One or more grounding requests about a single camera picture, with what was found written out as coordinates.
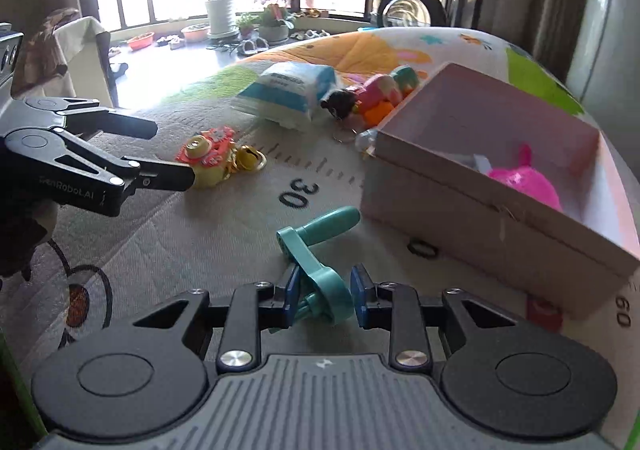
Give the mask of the round black mirror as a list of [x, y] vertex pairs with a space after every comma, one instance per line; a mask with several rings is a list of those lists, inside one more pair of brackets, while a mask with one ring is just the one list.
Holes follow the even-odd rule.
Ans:
[[440, 0], [381, 0], [378, 27], [446, 27], [447, 14]]

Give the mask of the teal plastic crank toy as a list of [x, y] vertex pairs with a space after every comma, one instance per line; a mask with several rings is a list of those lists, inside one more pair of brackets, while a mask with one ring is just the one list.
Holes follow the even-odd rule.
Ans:
[[360, 211], [345, 206], [301, 227], [286, 227], [277, 232], [281, 251], [293, 264], [284, 287], [286, 326], [308, 318], [337, 324], [352, 316], [354, 306], [348, 286], [333, 268], [323, 265], [310, 248], [334, 239], [359, 222]]

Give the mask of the orange plastic toy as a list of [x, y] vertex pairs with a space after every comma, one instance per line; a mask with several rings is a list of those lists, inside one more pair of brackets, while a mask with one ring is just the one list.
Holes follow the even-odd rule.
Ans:
[[382, 101], [377, 106], [369, 108], [362, 113], [362, 119], [368, 128], [378, 126], [384, 121], [387, 115], [393, 113], [395, 106], [388, 101]]

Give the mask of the white tall plant pot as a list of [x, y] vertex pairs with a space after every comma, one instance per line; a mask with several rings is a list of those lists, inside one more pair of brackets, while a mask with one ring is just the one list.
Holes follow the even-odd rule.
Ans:
[[232, 0], [208, 0], [208, 36], [210, 39], [224, 39], [238, 33]]

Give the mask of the magenta spiky ball toy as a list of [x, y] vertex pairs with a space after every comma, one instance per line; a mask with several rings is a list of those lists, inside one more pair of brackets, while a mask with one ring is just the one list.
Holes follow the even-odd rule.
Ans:
[[549, 179], [533, 167], [533, 151], [526, 143], [518, 150], [518, 162], [520, 165], [515, 168], [491, 168], [488, 177], [562, 213], [558, 192]]

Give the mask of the draped chair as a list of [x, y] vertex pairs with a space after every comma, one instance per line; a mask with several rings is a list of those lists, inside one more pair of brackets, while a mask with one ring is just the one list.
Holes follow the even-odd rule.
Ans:
[[21, 45], [11, 94], [96, 98], [118, 105], [108, 51], [111, 33], [92, 16], [65, 8], [53, 11]]

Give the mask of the pink hat teal toy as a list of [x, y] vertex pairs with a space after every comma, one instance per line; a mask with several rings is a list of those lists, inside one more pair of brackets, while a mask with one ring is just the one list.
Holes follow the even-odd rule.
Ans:
[[355, 91], [358, 112], [363, 114], [383, 102], [397, 106], [419, 84], [418, 73], [409, 65], [398, 66], [390, 74], [375, 74]]

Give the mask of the pink cardboard box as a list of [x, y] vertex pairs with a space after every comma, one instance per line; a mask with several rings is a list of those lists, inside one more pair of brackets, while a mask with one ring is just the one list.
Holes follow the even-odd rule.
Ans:
[[[518, 167], [522, 143], [562, 213], [488, 177]], [[577, 319], [639, 273], [634, 217], [602, 133], [459, 64], [382, 122], [360, 208]]]

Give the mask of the grey flower pot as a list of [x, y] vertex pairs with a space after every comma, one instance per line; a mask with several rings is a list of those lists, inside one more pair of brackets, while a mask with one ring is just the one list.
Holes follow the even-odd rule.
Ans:
[[269, 44], [281, 43], [288, 40], [290, 26], [285, 20], [276, 20], [272, 25], [258, 26], [258, 35]]

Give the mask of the blue white tissue pack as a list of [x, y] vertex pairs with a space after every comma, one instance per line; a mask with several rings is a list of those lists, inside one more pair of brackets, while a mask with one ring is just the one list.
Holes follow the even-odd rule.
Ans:
[[233, 106], [286, 129], [307, 130], [322, 98], [340, 86], [331, 66], [274, 63], [234, 98]]

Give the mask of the colourful play mat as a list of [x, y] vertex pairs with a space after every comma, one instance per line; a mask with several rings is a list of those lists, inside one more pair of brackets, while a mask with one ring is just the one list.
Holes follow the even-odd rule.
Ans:
[[[431, 76], [442, 64], [454, 62], [501, 81], [513, 78], [515, 65], [523, 72], [547, 73], [522, 51], [482, 32], [439, 29], [431, 32], [356, 32], [235, 63], [208, 79], [168, 96], [139, 116], [158, 126], [151, 140], [100, 133], [90, 140], [114, 156], [174, 161], [179, 147], [201, 130], [229, 126], [241, 144], [257, 147], [267, 157], [265, 168], [237, 173], [215, 188], [186, 193], [137, 190], [122, 204], [118, 217], [109, 218], [70, 205], [58, 209], [52, 237], [35, 250], [27, 267], [29, 281], [19, 273], [1, 291], [1, 333], [26, 384], [35, 368], [56, 349], [142, 312], [189, 288], [227, 295], [241, 283], [281, 277], [286, 268], [276, 231], [302, 225], [337, 207], [359, 206], [364, 173], [375, 161], [355, 149], [349, 133], [336, 127], [324, 110], [304, 131], [285, 129], [272, 121], [239, 111], [233, 98], [244, 86], [286, 53], [303, 61], [303, 53], [329, 46], [335, 67], [348, 81], [359, 80], [356, 60], [364, 46], [386, 46], [389, 58], [400, 64], [431, 55], [425, 67]], [[502, 285], [476, 268], [445, 255], [440, 246], [435, 260], [424, 258], [426, 248], [409, 236], [363, 217], [360, 224], [337, 239], [312, 250], [318, 259], [348, 279], [348, 270], [362, 262], [372, 277], [408, 277], [420, 292], [443, 286], [474, 289], [515, 312], [525, 312], [526, 294]], [[602, 427], [602, 435], [620, 449], [639, 449], [639, 274], [614, 298], [584, 322], [576, 322], [547, 305], [530, 303], [549, 325], [561, 324], [565, 335], [576, 337], [612, 357], [622, 393]]]

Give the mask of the yellow red lucky toy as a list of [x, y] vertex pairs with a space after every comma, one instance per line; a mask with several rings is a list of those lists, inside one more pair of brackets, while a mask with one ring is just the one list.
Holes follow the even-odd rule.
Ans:
[[235, 131], [220, 126], [198, 132], [184, 142], [176, 161], [194, 172], [194, 189], [210, 189], [235, 173], [257, 173], [267, 164], [264, 153], [235, 141]]

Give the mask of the red plastic basin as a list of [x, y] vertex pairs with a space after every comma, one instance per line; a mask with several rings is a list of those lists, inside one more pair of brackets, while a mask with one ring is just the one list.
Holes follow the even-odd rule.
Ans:
[[152, 46], [153, 42], [154, 34], [152, 32], [145, 32], [144, 34], [130, 38], [127, 41], [127, 46], [129, 46], [132, 51], [139, 51], [147, 48], [148, 46]]

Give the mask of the black red doll keychain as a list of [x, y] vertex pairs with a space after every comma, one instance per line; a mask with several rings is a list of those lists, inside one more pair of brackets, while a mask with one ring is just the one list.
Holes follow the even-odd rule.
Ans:
[[337, 121], [344, 121], [351, 113], [358, 98], [352, 91], [336, 89], [330, 91], [320, 101], [320, 107], [327, 110]]

